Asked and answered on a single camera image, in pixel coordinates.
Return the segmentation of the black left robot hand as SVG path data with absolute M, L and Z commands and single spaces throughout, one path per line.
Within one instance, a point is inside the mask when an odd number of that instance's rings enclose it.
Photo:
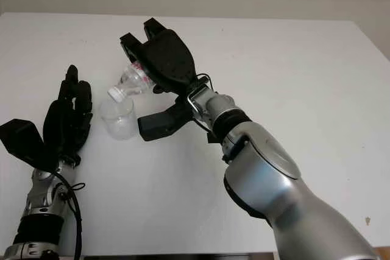
M 62 80 L 58 98 L 53 101 L 43 125 L 46 148 L 58 159 L 72 167 L 81 162 L 78 154 L 85 144 L 91 127 L 91 86 L 78 78 L 78 69 L 70 65 Z

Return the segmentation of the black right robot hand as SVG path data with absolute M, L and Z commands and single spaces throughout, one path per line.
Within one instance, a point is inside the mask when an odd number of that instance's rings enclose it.
M 186 93 L 197 79 L 190 50 L 172 29 L 151 18 L 144 23 L 147 41 L 142 43 L 131 33 L 120 37 L 130 61 L 138 61 L 142 70 L 165 92 Z

